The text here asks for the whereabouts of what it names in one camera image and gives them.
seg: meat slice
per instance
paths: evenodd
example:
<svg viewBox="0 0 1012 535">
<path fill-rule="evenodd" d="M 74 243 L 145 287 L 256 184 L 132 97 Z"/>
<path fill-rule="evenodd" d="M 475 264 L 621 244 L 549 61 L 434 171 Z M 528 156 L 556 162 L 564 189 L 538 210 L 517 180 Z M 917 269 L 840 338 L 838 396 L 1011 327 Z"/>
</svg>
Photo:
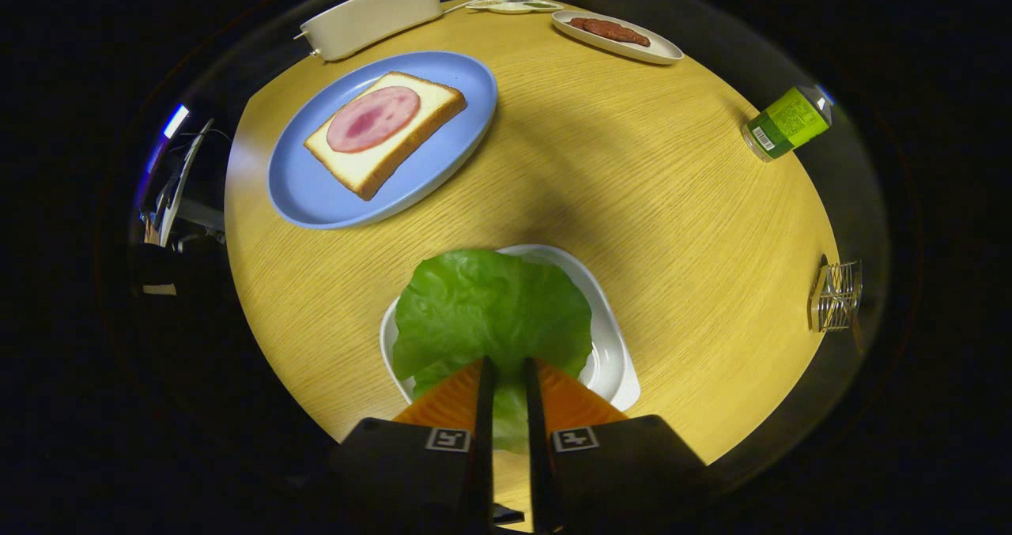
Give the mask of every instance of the meat slice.
<svg viewBox="0 0 1012 535">
<path fill-rule="evenodd" d="M 596 20 L 592 17 L 573 17 L 568 21 L 573 27 L 582 28 L 601 37 L 610 38 L 612 41 L 636 42 L 637 46 L 650 47 L 650 38 L 637 33 L 628 27 L 622 27 L 618 23 L 609 20 Z"/>
<path fill-rule="evenodd" d="M 407 86 L 386 86 L 337 110 L 327 128 L 330 150 L 356 153 L 383 144 L 418 113 L 421 99 Z"/>
</svg>

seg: round wooden table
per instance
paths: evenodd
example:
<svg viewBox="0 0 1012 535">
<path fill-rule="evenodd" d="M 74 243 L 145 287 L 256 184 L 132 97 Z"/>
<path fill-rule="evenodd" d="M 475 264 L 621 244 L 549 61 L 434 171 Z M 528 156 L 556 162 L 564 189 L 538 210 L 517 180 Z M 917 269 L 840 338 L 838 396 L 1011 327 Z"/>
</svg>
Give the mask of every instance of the round wooden table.
<svg viewBox="0 0 1012 535">
<path fill-rule="evenodd" d="M 267 163 L 300 107 L 357 67 L 423 50 L 473 56 L 498 79 L 471 160 L 372 226 L 281 218 Z M 405 408 L 380 322 L 420 261 L 452 248 L 564 248 L 604 287 L 628 344 L 643 393 L 626 414 L 660 415 L 710 463 L 815 355 L 808 296 L 821 258 L 839 260 L 793 154 L 763 164 L 745 146 L 739 125 L 756 112 L 690 57 L 659 67 L 613 56 L 545 13 L 458 9 L 340 63 L 307 57 L 249 99 L 229 157 L 226 232 L 246 318 L 281 381 L 340 441 L 358 420 Z M 494 466 L 496 502 L 529 528 L 526 456 L 498 451 Z"/>
</svg>

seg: white bowl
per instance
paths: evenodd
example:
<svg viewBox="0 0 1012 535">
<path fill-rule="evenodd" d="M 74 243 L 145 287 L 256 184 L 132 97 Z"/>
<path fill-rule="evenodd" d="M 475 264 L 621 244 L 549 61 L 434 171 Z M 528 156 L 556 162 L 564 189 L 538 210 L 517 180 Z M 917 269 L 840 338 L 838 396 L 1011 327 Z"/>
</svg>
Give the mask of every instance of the white bowl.
<svg viewBox="0 0 1012 535">
<path fill-rule="evenodd" d="M 611 305 L 608 305 L 604 290 L 589 269 L 567 251 L 546 247 L 544 244 L 518 244 L 516 247 L 500 248 L 497 253 L 523 257 L 529 262 L 557 265 L 570 276 L 573 284 L 579 287 L 587 298 L 591 310 L 591 352 L 587 356 L 587 365 L 580 372 L 580 382 L 602 395 L 619 411 L 632 407 L 637 398 L 640 398 L 640 379 L 637 378 L 632 358 L 629 357 L 625 340 L 618 330 L 618 323 L 614 313 L 611 311 Z M 380 326 L 380 352 L 383 354 L 384 363 L 387 363 L 387 371 L 390 372 L 391 378 L 410 405 L 411 391 L 415 388 L 414 377 L 400 380 L 394 376 L 394 369 L 390 366 L 391 352 L 398 336 L 395 311 L 397 311 L 396 299 L 387 308 Z"/>
</svg>

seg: toast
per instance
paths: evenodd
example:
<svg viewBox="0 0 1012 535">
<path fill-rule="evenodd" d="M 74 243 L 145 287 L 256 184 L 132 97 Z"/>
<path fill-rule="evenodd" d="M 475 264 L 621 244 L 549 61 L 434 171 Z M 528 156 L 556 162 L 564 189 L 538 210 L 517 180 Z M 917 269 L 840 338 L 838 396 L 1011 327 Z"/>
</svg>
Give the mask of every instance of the toast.
<svg viewBox="0 0 1012 535">
<path fill-rule="evenodd" d="M 390 179 L 402 161 L 411 156 L 440 125 L 468 106 L 457 89 L 399 71 L 383 75 L 368 89 L 355 96 L 355 99 L 387 86 L 407 86 L 417 93 L 420 100 L 417 113 L 389 139 L 353 154 L 332 150 L 327 143 L 327 130 L 334 117 L 348 106 L 345 105 L 327 118 L 303 144 L 331 172 L 334 179 L 364 200 L 372 199 L 380 186 Z"/>
</svg>

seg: metal holder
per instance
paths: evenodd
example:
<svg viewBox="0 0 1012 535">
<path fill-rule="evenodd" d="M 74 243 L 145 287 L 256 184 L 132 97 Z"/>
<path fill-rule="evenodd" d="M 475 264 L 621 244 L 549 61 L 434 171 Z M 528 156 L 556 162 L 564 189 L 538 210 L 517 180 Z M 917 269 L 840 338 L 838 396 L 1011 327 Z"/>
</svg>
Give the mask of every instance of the metal holder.
<svg viewBox="0 0 1012 535">
<path fill-rule="evenodd" d="M 823 265 L 810 298 L 812 330 L 849 329 L 857 317 L 862 286 L 860 261 Z"/>
</svg>

